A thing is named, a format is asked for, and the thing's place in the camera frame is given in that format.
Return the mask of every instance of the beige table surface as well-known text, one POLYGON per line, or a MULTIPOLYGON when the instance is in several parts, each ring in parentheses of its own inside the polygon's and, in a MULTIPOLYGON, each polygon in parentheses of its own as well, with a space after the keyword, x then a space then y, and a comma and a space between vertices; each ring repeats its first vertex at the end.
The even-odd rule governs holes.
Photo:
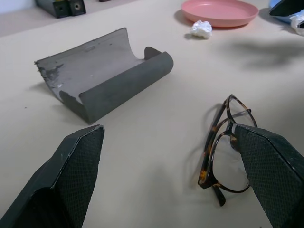
POLYGON ((224 192, 220 208, 212 189, 196 187, 191 178, 214 106, 231 93, 253 110, 260 127, 304 152, 304 38, 263 19, 266 0, 251 1, 261 17, 236 30, 215 30, 210 40, 187 35, 182 0, 134 0, 2 34, 0 217, 62 139, 87 127, 47 90, 34 61, 127 27, 137 57, 151 46, 167 51, 174 68, 97 122, 105 138, 83 227, 270 228, 252 189, 224 192))

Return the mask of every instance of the blue object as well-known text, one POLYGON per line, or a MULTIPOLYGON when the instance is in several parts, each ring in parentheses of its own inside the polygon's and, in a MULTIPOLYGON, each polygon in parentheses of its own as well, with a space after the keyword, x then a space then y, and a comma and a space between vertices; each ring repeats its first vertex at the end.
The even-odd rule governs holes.
MULTIPOLYGON (((276 4, 278 4, 279 2, 280 2, 281 0, 270 0, 270 3, 269 3, 269 7, 272 9, 276 4)), ((298 15, 300 15, 300 14, 302 14, 302 13, 304 13, 304 10, 302 10, 302 11, 300 11, 300 12, 298 12, 298 13, 295 13, 295 14, 293 14, 293 15, 290 15, 290 16, 288 16, 288 17, 277 17, 277 16, 275 16, 275 18, 277 18, 278 20, 280 20, 280 21, 282 21, 282 22, 285 22, 285 23, 291 23, 291 20, 290 20, 290 18, 292 17, 292 16, 298 16, 298 15)))

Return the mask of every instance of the crumpled white tissue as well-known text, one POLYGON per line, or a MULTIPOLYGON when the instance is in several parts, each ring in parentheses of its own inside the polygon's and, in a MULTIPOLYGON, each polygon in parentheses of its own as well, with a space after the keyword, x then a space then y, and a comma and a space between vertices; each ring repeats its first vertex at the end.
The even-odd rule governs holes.
POLYGON ((190 34, 209 39, 212 36, 212 26, 208 21, 202 22, 201 20, 194 23, 190 30, 190 34))

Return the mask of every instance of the curved gray foam piece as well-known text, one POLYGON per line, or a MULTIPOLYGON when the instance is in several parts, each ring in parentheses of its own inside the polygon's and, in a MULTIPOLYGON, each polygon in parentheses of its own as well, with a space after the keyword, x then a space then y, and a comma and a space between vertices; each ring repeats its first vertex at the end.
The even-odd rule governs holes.
POLYGON ((92 124, 171 72, 167 52, 144 55, 133 54, 122 28, 35 64, 57 99, 92 124))

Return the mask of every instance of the black box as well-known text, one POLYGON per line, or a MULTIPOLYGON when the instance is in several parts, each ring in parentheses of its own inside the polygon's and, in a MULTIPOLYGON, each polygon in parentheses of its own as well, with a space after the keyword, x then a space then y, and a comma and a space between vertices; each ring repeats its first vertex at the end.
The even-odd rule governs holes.
POLYGON ((36 0, 36 3, 56 18, 78 16, 86 13, 83 0, 36 0))

